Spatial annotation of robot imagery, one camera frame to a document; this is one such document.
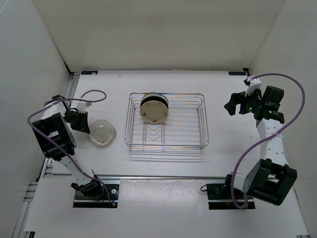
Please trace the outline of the clear glass plate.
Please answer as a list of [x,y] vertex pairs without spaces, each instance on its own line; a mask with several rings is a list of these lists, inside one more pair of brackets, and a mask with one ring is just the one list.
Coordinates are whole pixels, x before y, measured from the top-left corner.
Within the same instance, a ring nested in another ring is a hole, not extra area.
[[164,100],[167,100],[167,97],[164,94],[158,93],[158,92],[148,92],[146,93],[142,99],[146,99],[148,97],[160,97]]
[[88,140],[99,148],[108,147],[116,137],[115,127],[105,119],[94,121],[90,125]]

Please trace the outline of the cream floral plate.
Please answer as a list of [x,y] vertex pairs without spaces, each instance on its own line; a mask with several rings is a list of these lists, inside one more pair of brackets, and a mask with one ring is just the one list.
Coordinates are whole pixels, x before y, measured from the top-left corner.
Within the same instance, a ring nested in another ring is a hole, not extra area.
[[168,114],[168,108],[160,102],[150,101],[140,107],[140,116],[148,123],[162,123],[167,119]]

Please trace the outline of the black round plate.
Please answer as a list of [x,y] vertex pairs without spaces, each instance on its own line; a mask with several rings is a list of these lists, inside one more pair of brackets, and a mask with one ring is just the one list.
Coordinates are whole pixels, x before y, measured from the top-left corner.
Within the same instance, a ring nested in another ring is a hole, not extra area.
[[142,99],[141,103],[140,103],[140,106],[142,106],[143,104],[145,104],[147,102],[150,102],[150,101],[163,103],[167,108],[169,108],[168,100],[164,100],[164,99],[162,99],[160,97],[148,97],[146,99]]

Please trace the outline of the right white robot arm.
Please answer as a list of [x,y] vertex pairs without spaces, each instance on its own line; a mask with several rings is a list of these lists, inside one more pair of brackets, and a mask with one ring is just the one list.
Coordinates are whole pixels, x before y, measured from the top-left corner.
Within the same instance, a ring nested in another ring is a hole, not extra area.
[[297,179],[297,171],[289,167],[285,158],[281,130],[284,115],[278,111],[284,90],[268,86],[264,92],[255,89],[251,94],[233,93],[225,109],[232,116],[240,106],[239,113],[253,113],[257,122],[260,141],[252,148],[260,147],[260,160],[247,175],[233,171],[226,177],[223,194],[234,198],[240,192],[243,198],[249,196],[280,205]]

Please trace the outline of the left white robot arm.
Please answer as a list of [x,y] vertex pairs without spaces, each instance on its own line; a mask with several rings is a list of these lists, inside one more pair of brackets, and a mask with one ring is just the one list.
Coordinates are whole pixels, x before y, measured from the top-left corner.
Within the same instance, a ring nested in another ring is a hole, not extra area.
[[92,199],[109,199],[109,190],[104,182],[94,172],[88,173],[79,160],[73,158],[76,142],[71,131],[90,134],[85,108],[106,99],[106,94],[99,92],[104,96],[92,101],[53,96],[43,109],[28,116],[27,122],[44,156],[64,165],[74,177],[76,182],[71,184],[74,190]]

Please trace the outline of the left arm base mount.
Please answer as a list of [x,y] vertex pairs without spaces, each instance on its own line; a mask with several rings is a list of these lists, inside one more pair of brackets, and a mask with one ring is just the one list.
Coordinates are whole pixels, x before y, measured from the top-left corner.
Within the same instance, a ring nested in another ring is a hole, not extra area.
[[119,197],[119,184],[97,185],[92,180],[87,185],[79,186],[72,183],[71,187],[75,190],[73,207],[74,208],[117,208]]

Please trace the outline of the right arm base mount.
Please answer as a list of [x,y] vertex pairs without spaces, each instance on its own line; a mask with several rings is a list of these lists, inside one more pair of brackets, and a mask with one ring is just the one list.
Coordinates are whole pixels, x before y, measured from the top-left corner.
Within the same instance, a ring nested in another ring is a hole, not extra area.
[[[237,210],[231,197],[230,187],[224,183],[208,183],[200,188],[208,196],[209,210]],[[235,199],[239,206],[244,204],[243,193],[234,189]],[[249,197],[247,209],[255,209],[253,198]]]

